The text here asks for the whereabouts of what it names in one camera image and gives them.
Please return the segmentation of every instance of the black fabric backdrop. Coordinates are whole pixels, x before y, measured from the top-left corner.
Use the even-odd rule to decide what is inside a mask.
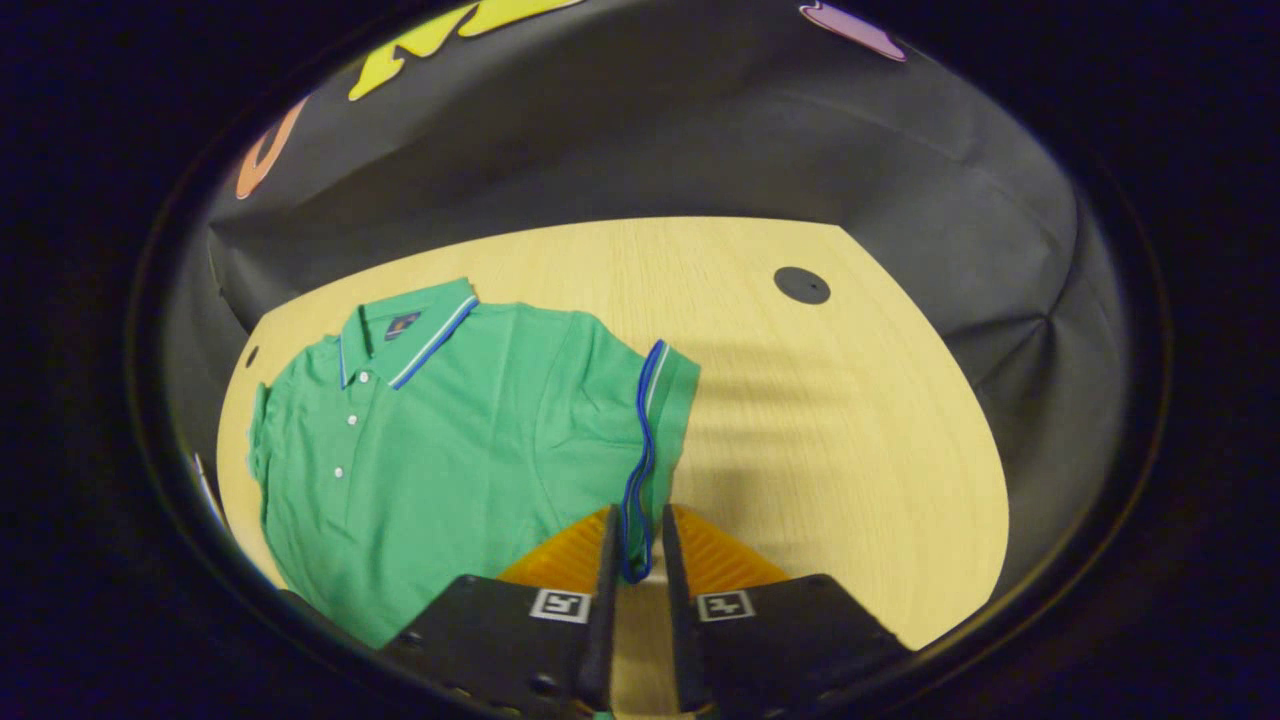
[[[230,169],[195,229],[165,318],[191,450],[214,457],[255,323],[324,283],[502,232],[746,215],[845,228],[946,341],[1009,484],[997,593],[1089,509],[1134,411],[1135,250],[956,74],[774,0],[588,0],[399,54],[356,102],[360,60],[317,87],[256,191],[237,200]]]

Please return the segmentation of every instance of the green polo shirt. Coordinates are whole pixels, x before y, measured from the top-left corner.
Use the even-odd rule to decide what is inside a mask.
[[[457,575],[622,501],[644,364],[586,313],[483,305],[466,279],[357,306],[257,391],[248,464],[280,574],[384,644]],[[698,373],[672,348],[648,387],[654,527]]]

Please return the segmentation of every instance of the light wood surface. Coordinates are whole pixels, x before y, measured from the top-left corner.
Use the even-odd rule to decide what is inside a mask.
[[[804,305],[773,274],[805,268],[831,300]],[[1005,555],[1009,505],[969,384],[906,293],[833,225],[649,218],[517,232],[380,265],[268,313],[239,359],[219,427],[232,532],[284,587],[247,471],[253,389],[352,307],[468,277],[481,302],[593,313],[646,352],[701,365],[682,502],[794,575],[828,573],[913,648],[977,610]],[[250,368],[250,352],[257,355]],[[614,707],[675,710],[662,566],[618,603]]]

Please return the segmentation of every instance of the shirt collar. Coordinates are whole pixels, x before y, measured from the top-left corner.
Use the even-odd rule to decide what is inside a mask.
[[[338,336],[340,387],[346,388],[358,372],[367,368],[393,389],[399,389],[476,305],[479,301],[466,278],[357,305]],[[387,328],[380,327],[384,320],[389,323],[396,316],[413,313],[419,316],[408,328],[376,354],[370,354],[369,348],[374,345],[371,333],[385,332]]]

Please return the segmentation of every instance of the pink decal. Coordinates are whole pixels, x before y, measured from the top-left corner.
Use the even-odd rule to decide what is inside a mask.
[[[827,28],[841,37],[847,37],[859,45],[865,45],[890,60],[906,61],[906,51],[893,45],[884,31],[838,8],[814,0],[813,5],[801,5],[800,14],[809,18],[813,24]]]

